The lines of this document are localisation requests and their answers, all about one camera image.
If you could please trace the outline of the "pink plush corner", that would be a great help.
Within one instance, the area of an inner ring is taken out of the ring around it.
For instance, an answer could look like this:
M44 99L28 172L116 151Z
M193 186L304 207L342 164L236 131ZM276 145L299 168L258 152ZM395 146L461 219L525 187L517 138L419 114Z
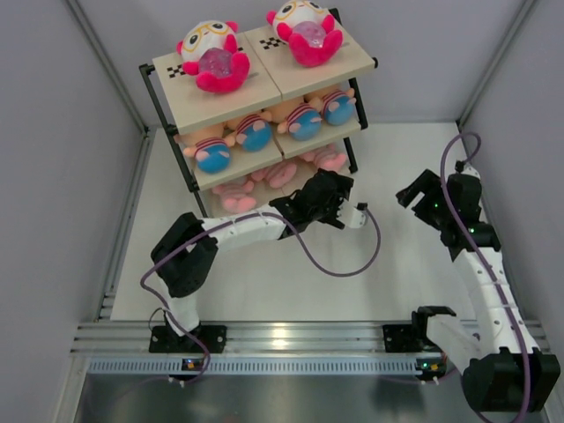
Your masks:
M283 160L271 166L258 169L250 174L255 182L264 181L273 189L280 189L289 183L297 172L293 160Z

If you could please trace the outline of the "peach doll blue pants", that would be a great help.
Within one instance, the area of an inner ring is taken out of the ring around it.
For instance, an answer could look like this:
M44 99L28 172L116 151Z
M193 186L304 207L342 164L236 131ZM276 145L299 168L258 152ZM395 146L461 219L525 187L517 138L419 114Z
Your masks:
M322 126L319 112L298 98L287 100L267 108L277 133L288 135L297 141L307 141L317 134Z
M257 111L225 121L229 136L246 152L259 152L272 139L272 114Z
M192 158L197 168L207 174L216 174L231 163L234 141L224 138L224 124L216 123L187 134L177 134L174 141L181 146L182 154Z

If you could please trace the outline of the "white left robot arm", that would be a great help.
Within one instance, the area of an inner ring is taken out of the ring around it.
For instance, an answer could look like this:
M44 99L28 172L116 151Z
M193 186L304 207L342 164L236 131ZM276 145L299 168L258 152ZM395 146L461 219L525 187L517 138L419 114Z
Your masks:
M152 329L150 352L193 353L198 347L222 352L225 327L202 326L196 302L216 255L301 234L313 222L359 228L366 222L367 207L350 202L352 187L352 178L319 170L302 189L250 211L215 219L181 215L151 253L152 273L161 288L150 292L163 304L165 322Z

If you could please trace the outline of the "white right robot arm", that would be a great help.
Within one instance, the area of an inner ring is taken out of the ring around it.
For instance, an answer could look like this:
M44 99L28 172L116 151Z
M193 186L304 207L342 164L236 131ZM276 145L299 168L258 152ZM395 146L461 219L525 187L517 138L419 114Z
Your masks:
M501 243L481 220L482 194L472 167L446 182L425 170L396 194L403 207L440 233L464 282L478 330L470 332L449 307L421 307L412 315L412 342L436 345L462 375L475 412L539 412L560 377L555 355L543 353L529 333L503 271Z

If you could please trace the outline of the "white pink panda plush glasses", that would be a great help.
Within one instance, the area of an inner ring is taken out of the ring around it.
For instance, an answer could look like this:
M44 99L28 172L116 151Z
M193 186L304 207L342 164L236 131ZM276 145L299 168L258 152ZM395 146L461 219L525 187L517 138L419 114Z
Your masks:
M208 93L230 93L246 81L248 56L239 50L238 24L206 20L198 23L176 45L182 70L195 78L197 87Z

